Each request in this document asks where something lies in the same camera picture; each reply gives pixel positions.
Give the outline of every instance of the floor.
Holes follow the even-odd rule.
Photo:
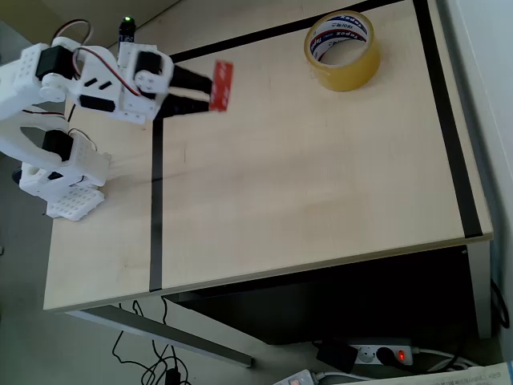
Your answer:
[[[45,203],[21,191],[10,179],[18,162],[0,159],[0,383],[137,384],[143,370],[120,365],[111,355],[117,332],[66,314],[42,311],[46,264],[50,248],[51,219]],[[141,301],[145,315],[160,320],[163,304],[158,298]],[[130,308],[131,303],[124,303]],[[256,358],[253,369],[243,369],[177,349],[188,366],[192,384],[272,384],[302,369],[331,368],[315,359],[309,343],[268,346],[200,314],[169,304],[170,325],[214,342],[223,343]],[[122,359],[146,365],[155,362],[149,340],[125,334],[117,352]],[[497,340],[474,342],[465,355],[482,364],[501,361]],[[384,367],[363,367],[354,372],[376,378],[394,375]],[[325,383],[344,383],[332,378]]]

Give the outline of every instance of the table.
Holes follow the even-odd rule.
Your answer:
[[[382,64],[337,93],[313,78],[302,43],[344,6],[373,23]],[[187,0],[136,38],[199,73],[232,61],[228,112],[138,126],[75,110],[71,126],[112,155],[107,199],[80,222],[54,221],[45,310],[249,366],[109,305],[468,245],[490,334],[493,230],[434,1]]]

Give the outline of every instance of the clear packing tape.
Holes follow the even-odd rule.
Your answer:
[[[365,43],[358,58],[347,65],[321,62],[333,44],[349,39]],[[310,28],[305,38],[305,56],[319,83],[333,91],[350,91],[363,86],[374,76],[381,61],[370,20],[350,10],[328,14]]]

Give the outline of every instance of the black tape line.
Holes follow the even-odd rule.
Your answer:
[[[162,171],[164,123],[153,121],[151,139],[150,292],[162,289]]]
[[[359,2],[358,4],[353,4],[352,6],[341,8],[340,10],[332,10],[331,12],[318,14],[317,16],[312,16],[310,18],[303,18],[302,20],[297,20],[296,22],[289,22],[281,26],[274,26],[266,30],[252,32],[251,34],[243,34],[242,36],[237,36],[236,38],[229,38],[228,40],[223,40],[222,42],[208,44],[207,46],[197,47],[188,51],[180,52],[178,54],[173,54],[170,55],[170,57],[174,63],[179,63],[185,60],[195,59],[216,52],[226,51],[231,48],[244,46],[246,44],[259,42],[261,40],[275,38],[282,34],[290,34],[292,32],[304,30],[313,26],[313,24],[315,24],[320,18],[324,18],[327,14],[331,14],[333,12],[338,12],[341,10],[365,12],[367,10],[372,10],[380,6],[388,6],[389,4],[394,4],[395,2],[400,1],[402,0],[366,0],[364,2]]]
[[[454,114],[450,106],[449,92],[443,75],[442,62],[438,54],[427,0],[414,0],[414,7],[424,47],[424,55],[426,56],[427,70],[430,74],[431,87],[433,88],[438,120],[442,129],[443,142],[446,146],[450,174],[452,175],[456,200],[458,201],[459,215],[462,219],[463,232],[465,233],[465,238],[480,237],[483,235],[483,231],[481,230],[478,211],[475,207],[471,181],[468,177],[458,129],[456,128]]]

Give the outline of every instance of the metal table leg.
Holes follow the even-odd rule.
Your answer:
[[[479,337],[491,337],[490,242],[467,245]]]
[[[233,363],[239,367],[251,367],[252,357],[229,347],[219,345],[193,334],[166,326],[151,319],[140,317],[115,306],[101,306],[87,310],[71,311],[68,314],[127,333],[142,335],[156,341],[169,343],[200,355]]]

